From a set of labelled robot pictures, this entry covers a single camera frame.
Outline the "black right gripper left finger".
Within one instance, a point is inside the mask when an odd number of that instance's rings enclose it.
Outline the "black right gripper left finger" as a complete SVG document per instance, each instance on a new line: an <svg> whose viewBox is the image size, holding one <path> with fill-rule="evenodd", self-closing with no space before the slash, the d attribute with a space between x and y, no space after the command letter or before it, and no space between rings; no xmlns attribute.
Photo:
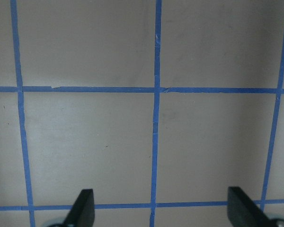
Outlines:
<svg viewBox="0 0 284 227"><path fill-rule="evenodd" d="M95 221L94 193L83 189L62 223L63 227L92 227Z"/></svg>

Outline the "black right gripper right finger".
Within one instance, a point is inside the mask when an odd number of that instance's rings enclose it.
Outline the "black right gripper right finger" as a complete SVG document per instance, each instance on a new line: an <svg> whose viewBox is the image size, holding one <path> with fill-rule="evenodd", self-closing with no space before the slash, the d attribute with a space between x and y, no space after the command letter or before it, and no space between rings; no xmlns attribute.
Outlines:
<svg viewBox="0 0 284 227"><path fill-rule="evenodd" d="M228 187L228 219L233 227L277 227L237 186Z"/></svg>

